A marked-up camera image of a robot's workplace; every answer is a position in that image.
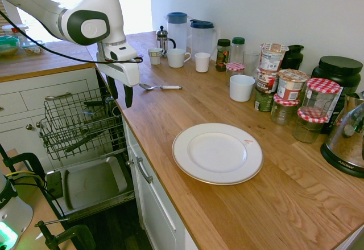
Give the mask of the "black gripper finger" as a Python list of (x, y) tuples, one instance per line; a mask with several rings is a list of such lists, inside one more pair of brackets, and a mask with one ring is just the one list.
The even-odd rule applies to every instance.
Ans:
[(124, 92), (125, 92), (125, 105), (126, 108), (130, 108), (133, 103), (133, 87), (129, 87), (127, 85), (123, 85)]
[(107, 79), (107, 84), (109, 86), (110, 94), (113, 97), (113, 99), (116, 100), (118, 98), (118, 91), (117, 91), (117, 87), (115, 84), (115, 80), (114, 80), (114, 78), (112, 78), (108, 75), (106, 76), (106, 79)]

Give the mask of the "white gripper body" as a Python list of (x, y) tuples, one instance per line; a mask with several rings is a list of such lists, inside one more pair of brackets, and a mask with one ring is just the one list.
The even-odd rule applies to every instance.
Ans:
[(98, 62), (96, 65), (99, 71), (128, 87), (139, 84), (140, 77), (137, 63)]

